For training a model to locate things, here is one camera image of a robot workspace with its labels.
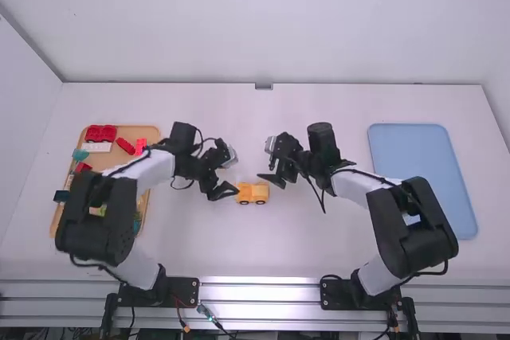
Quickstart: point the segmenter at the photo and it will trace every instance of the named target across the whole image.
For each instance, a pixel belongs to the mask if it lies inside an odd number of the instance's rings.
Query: teal toy block
[[[88,153],[86,150],[75,149],[73,150],[73,159],[77,162],[81,162],[85,160],[89,154],[90,153]]]

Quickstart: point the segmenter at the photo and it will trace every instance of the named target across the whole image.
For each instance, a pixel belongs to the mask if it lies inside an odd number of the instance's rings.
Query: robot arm
[[[457,255],[457,238],[424,178],[384,178],[341,159],[330,123],[310,125],[308,141],[310,150],[303,150],[286,132],[269,137],[265,146],[271,155],[269,169],[278,161],[277,171],[258,176],[282,189],[286,182],[295,183],[298,174],[310,183],[314,178],[323,192],[345,197],[369,211],[379,254],[351,275],[353,299],[359,307],[423,268]],[[404,214],[419,216],[419,222],[407,225]]]
[[[118,280],[144,291],[160,290],[164,267],[135,245],[133,229],[138,198],[151,187],[181,176],[197,181],[210,201],[228,197],[238,190],[228,182],[218,185],[215,170],[237,162],[232,147],[222,139],[202,156],[203,141],[194,143],[197,129],[187,123],[175,123],[171,135],[144,150],[142,155],[101,174],[85,171],[76,174],[69,199],[59,221],[55,245],[69,254],[78,267],[92,260]],[[89,213],[90,208],[106,205],[103,217]]]

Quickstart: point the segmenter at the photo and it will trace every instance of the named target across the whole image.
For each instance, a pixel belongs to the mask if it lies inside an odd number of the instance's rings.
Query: wooden tray
[[[157,127],[153,127],[150,125],[116,125],[117,126],[117,136],[126,139],[133,146],[136,143],[137,139],[147,139],[147,145],[151,145],[153,143],[157,143],[160,140],[160,133]],[[87,131],[86,127],[83,131],[81,131],[80,139],[78,139],[78,144],[76,145],[77,149],[81,148],[81,144],[85,142],[85,132]],[[91,153],[84,162],[88,165],[92,166],[92,170],[94,171],[103,171],[113,166],[120,165],[125,162],[129,162],[132,159],[137,158],[136,156],[129,155],[124,150],[122,150],[119,145],[115,142],[112,144],[112,151],[109,153]],[[72,169],[76,165],[75,161],[71,160],[71,164],[69,165],[68,173],[65,175],[64,186],[67,181],[67,177],[69,176]],[[137,236],[142,232],[143,223],[145,222],[145,216],[147,212],[147,206],[149,203],[149,195],[151,191],[146,191],[138,200],[139,211],[142,216],[140,230],[137,233]],[[49,236],[51,238],[55,237],[55,233],[57,232],[58,222],[61,219],[62,211],[64,210],[63,204],[57,204],[57,208],[55,209],[55,214],[53,215],[53,220],[49,227]]]

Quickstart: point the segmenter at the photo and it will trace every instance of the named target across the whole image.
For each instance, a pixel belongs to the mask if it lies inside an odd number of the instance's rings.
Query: tabletop
[[[151,124],[164,136],[174,121],[191,123],[204,138],[222,137],[235,148],[239,163],[218,171],[230,182],[256,181],[256,173],[268,171],[264,143],[270,135],[287,131],[307,147],[310,123],[330,122],[342,156],[369,171],[371,124],[441,124],[479,227],[475,239],[460,243],[441,279],[504,285],[510,279],[510,258],[500,256],[510,245],[504,213],[510,156],[483,89],[420,84],[275,84],[272,91],[254,84],[65,85],[0,247],[0,279],[108,279],[72,268],[56,251],[49,238],[53,193],[89,124]],[[286,190],[271,187],[266,205],[242,206],[231,198],[209,202],[198,187],[174,191],[159,185],[137,241],[169,275],[347,277],[377,251],[369,214],[330,197],[324,215],[309,187],[303,179]]]

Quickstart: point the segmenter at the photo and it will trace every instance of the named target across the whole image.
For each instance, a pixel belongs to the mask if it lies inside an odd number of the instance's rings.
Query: white lego brick
[[[112,143],[82,143],[81,149],[88,153],[109,153],[112,150]]]
[[[71,183],[73,183],[74,175],[70,174],[65,180],[64,190],[71,190]]]

